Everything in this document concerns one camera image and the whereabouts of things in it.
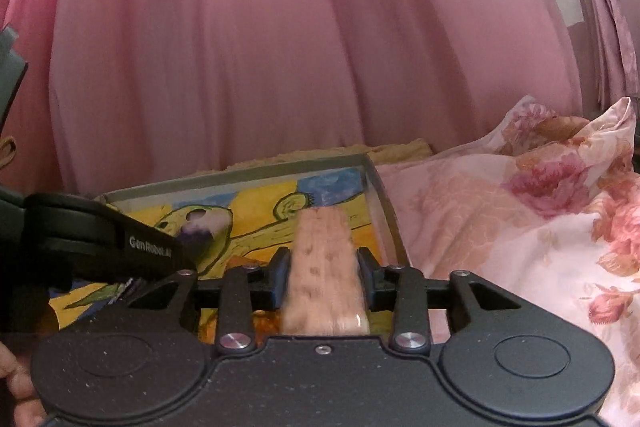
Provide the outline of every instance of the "blue paint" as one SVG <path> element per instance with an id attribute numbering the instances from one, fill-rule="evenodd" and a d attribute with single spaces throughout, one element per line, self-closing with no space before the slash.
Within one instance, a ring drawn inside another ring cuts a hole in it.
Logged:
<path id="1" fill-rule="evenodd" d="M 179 201 L 178 203 L 174 203 L 172 207 L 174 210 L 177 210 L 178 208 L 190 206 L 191 204 L 202 204 L 207 206 L 222 206 L 223 208 L 228 208 L 228 206 L 231 204 L 231 201 L 233 201 L 237 195 L 237 192 L 232 192 L 230 194 L 215 194 L 213 196 L 207 196 L 206 198 L 200 198 L 199 200 Z"/>
<path id="2" fill-rule="evenodd" d="M 299 180 L 297 190 L 311 194 L 314 206 L 331 206 L 360 194 L 362 177 L 358 169 L 343 169 Z"/>

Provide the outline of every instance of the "floral pillow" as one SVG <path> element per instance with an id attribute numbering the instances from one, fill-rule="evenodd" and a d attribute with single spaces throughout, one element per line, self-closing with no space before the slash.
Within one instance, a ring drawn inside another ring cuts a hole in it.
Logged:
<path id="1" fill-rule="evenodd" d="M 602 409 L 640 426 L 640 175 L 628 98 L 589 122 L 524 98 L 486 137 L 378 168 L 413 266 L 478 273 L 594 333 L 616 378 Z M 448 337 L 442 315 L 434 339 Z"/>

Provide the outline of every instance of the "curtain fold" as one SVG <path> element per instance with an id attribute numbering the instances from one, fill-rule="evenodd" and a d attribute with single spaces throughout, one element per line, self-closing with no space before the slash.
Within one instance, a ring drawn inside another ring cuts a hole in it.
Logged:
<path id="1" fill-rule="evenodd" d="M 599 44 L 598 101 L 606 109 L 624 96 L 640 95 L 638 0 L 593 0 Z"/>
<path id="2" fill-rule="evenodd" d="M 299 149 L 421 137 L 443 150 L 487 133 L 525 94 L 581 112 L 554 0 L 53 4 L 42 20 L 50 49 L 20 33 L 42 71 L 12 112 L 38 100 L 47 154 L 82 194 Z M 20 163 L 20 143 L 43 139 L 14 123 L 18 155 L 1 180 L 48 188 L 46 162 Z"/>
<path id="3" fill-rule="evenodd" d="M 15 137 L 17 151 L 14 161 L 2 170 L 0 180 L 23 192 L 64 188 L 49 108 L 56 4 L 57 0 L 8 0 L 4 12 L 4 24 L 18 32 L 15 49 L 29 68 L 4 126 L 3 134 Z"/>

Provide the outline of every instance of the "yellow painting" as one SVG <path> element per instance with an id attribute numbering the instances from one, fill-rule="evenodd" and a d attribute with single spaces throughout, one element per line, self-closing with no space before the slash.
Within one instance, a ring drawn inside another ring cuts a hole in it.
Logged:
<path id="1" fill-rule="evenodd" d="M 295 224 L 292 218 L 297 212 L 309 206 L 329 205 L 338 205 L 347 213 L 356 248 L 369 248 L 380 261 L 362 177 L 357 169 L 341 169 L 290 182 L 162 204 L 131 212 L 129 216 L 185 240 L 189 239 L 189 234 L 185 234 L 189 227 L 215 229 L 208 250 L 197 260 L 199 277 L 211 279 L 222 277 L 230 264 L 268 263 L 279 247 L 291 244 Z M 63 328 L 81 316 L 95 313 L 116 299 L 124 288 L 125 284 L 79 281 L 70 293 L 53 294 L 50 304 Z M 202 314 L 200 336 L 204 341 L 211 340 L 214 318 L 215 311 Z M 273 329 L 278 318 L 274 315 L 271 319 L 259 329 Z M 264 312 L 258 313 L 254 322 L 256 320 L 264 323 Z"/>

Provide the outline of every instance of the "pink flower print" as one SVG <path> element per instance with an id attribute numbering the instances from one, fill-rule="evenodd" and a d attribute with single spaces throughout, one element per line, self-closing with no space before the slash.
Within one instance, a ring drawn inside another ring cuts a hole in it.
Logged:
<path id="1" fill-rule="evenodd" d="M 616 152 L 609 169 L 607 169 L 607 174 L 626 174 L 633 172 L 633 155 L 633 146 L 626 140 L 616 138 Z"/>
<path id="2" fill-rule="evenodd" d="M 529 102 L 512 116 L 510 123 L 502 131 L 502 137 L 511 147 L 520 145 L 532 133 L 535 126 L 555 115 L 554 111 L 545 106 Z"/>
<path id="3" fill-rule="evenodd" d="M 593 324 L 613 324 L 620 320 L 620 317 L 625 314 L 626 309 L 629 308 L 631 302 L 634 300 L 634 295 L 639 290 L 632 292 L 624 292 L 612 286 L 606 288 L 596 284 L 596 286 L 603 292 L 591 301 L 589 304 L 589 320 Z"/>
<path id="4" fill-rule="evenodd" d="M 611 251 L 640 261 L 640 205 L 627 203 L 611 219 Z"/>
<path id="5" fill-rule="evenodd" d="M 584 184 L 587 172 L 580 156 L 572 152 L 518 172 L 503 187 L 539 216 L 575 214 L 590 201 L 589 188 Z"/>
<path id="6" fill-rule="evenodd" d="M 620 255 L 614 251 L 607 252 L 598 259 L 598 265 L 602 266 L 610 274 L 619 277 L 629 277 L 640 269 L 638 260 L 633 255 Z"/>

